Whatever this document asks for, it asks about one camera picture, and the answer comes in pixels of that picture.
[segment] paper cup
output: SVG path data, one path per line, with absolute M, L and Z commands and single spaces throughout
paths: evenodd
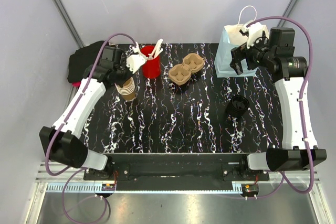
M 120 87 L 118 85 L 115 85 L 115 87 L 125 101 L 132 101 L 135 98 L 135 84 L 133 77 L 126 81 L 123 87 Z

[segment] gray wall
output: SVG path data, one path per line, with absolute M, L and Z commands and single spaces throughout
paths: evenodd
M 68 98 L 76 44 L 52 0 L 0 0 L 0 220 L 22 223 L 43 150 Z
M 300 0 L 291 18 L 308 30 L 314 51 L 312 75 L 308 86 L 310 117 L 320 148 L 327 149 L 328 159 L 317 167 L 329 207 L 336 218 L 336 48 L 334 0 Z M 297 30 L 296 56 L 307 56 L 303 33 Z
M 254 5 L 258 17 L 283 14 L 290 0 L 62 0 L 83 42 L 117 32 L 138 42 L 219 42 L 224 25 Z M 247 10 L 243 22 L 254 18 Z M 277 21 L 267 23 L 276 26 Z M 116 42 L 129 42 L 120 37 Z

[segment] black marble table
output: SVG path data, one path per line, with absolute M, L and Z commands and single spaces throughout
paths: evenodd
M 118 45 L 129 52 L 129 45 Z M 214 60 L 218 44 L 163 44 L 161 75 L 134 75 L 136 99 L 125 102 L 114 87 L 92 110 L 82 140 L 104 153 L 224 153 L 261 152 L 281 147 L 280 103 L 271 76 L 217 78 Z M 203 70 L 177 86 L 168 77 L 173 65 L 195 52 Z M 225 116 L 227 102 L 245 96 L 250 109 L 240 120 Z

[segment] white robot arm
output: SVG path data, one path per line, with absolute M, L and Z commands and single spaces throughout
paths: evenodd
M 279 95 L 283 121 L 283 149 L 268 149 L 267 152 L 247 156 L 248 168 L 252 170 L 303 170 L 309 162 L 305 141 L 312 148 L 313 165 L 324 161 L 326 151 L 317 149 L 307 100 L 307 85 L 302 99 L 299 93 L 306 76 L 308 65 L 304 57 L 294 57 L 294 36 L 292 28 L 272 28 L 269 39 L 262 32 L 262 25 L 256 23 L 250 29 L 242 30 L 248 35 L 247 43 L 231 50 L 230 66 L 237 74 L 243 73 L 242 60 L 247 61 L 248 69 L 265 67 L 272 74 L 272 80 Z M 303 104 L 307 137 L 301 125 L 300 105 Z
M 123 50 L 105 47 L 89 84 L 87 85 L 88 75 L 92 66 L 87 68 L 86 77 L 63 115 L 52 127 L 41 129 L 40 140 L 45 154 L 52 137 L 59 131 L 49 154 L 51 160 L 75 168 L 86 167 L 95 170 L 106 168 L 107 156 L 88 150 L 79 138 L 85 121 L 106 89 L 115 83 L 122 86 L 146 63 L 146 57 L 141 54 L 139 46 L 133 50 L 134 54 L 125 59 Z

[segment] bag handle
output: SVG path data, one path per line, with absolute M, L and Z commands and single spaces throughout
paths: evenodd
M 245 10 L 247 7 L 252 7 L 254 9 L 254 11 L 256 12 L 256 16 L 254 17 L 253 21 L 256 20 L 256 18 L 257 18 L 257 10 L 255 9 L 255 7 L 253 5 L 247 5 L 243 9 L 241 9 L 241 11 L 240 11 L 238 24 L 240 24 L 240 17 L 241 17 L 241 14 L 242 14 L 243 10 Z

